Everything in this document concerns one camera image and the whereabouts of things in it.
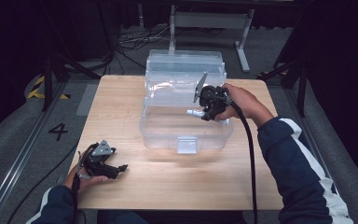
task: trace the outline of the table top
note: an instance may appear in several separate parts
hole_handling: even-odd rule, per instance
[[[244,87],[276,115],[261,80],[228,79]],[[231,119],[234,132],[223,149],[177,154],[175,149],[150,149],[139,130],[145,98],[145,77],[104,76],[98,86],[77,150],[106,140],[117,149],[106,164],[128,164],[117,179],[93,186],[80,195],[80,209],[252,210],[252,182],[246,131]],[[282,209],[282,198],[257,142],[255,144],[257,205]],[[72,166],[76,165],[75,154]]]

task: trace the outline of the clear plastic container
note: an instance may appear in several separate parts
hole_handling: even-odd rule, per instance
[[[151,50],[145,72],[146,96],[140,130],[149,148],[176,148],[196,153],[201,148],[223,148],[232,123],[205,121],[186,113],[198,109],[193,103],[196,86],[207,72],[206,85],[226,81],[220,52]]]

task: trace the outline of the white stripe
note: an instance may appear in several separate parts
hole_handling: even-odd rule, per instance
[[[331,191],[333,186],[333,180],[325,176],[324,169],[316,161],[316,159],[310,154],[310,151],[298,140],[298,137],[301,135],[301,129],[298,125],[291,119],[280,119],[287,123],[294,131],[292,134],[293,139],[298,144],[301,152],[304,154],[307,161],[310,163],[310,167],[316,173],[317,176],[321,179],[319,183],[324,188],[324,198],[326,199],[326,206],[329,209],[329,215],[333,219],[333,223],[342,223],[342,224],[351,224],[353,221],[348,218],[348,207],[345,202],[337,194]]]
[[[48,203],[48,194],[50,193],[50,190],[52,188],[46,190],[45,194],[43,195],[42,198],[42,203],[40,204],[40,210],[39,212],[37,212],[33,217],[31,217],[31,219],[29,219],[26,224],[31,224],[33,221],[37,220],[38,218],[40,218],[40,216],[42,215],[42,210],[43,207]]]

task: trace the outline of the navy jacket sleeve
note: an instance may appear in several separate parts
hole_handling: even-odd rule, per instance
[[[74,220],[74,198],[66,186],[48,189],[43,195],[37,213],[27,224],[66,224]]]
[[[275,118],[258,130],[258,141],[282,195],[281,223],[353,223],[348,208],[332,191],[333,181],[298,140],[301,129]]]

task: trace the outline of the person's left hand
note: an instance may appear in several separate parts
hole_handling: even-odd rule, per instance
[[[77,166],[72,168],[71,172],[68,174],[65,181],[63,181],[63,183],[62,183],[64,186],[66,186],[69,189],[72,189],[72,183],[74,182],[76,170],[77,170]],[[87,172],[84,168],[82,168],[80,170],[80,173],[86,174]],[[107,180],[108,180],[108,177],[104,176],[104,175],[95,175],[95,176],[92,176],[90,179],[80,178],[80,189],[79,189],[78,193],[84,192],[85,190],[87,190],[89,188],[89,186],[101,184]]]

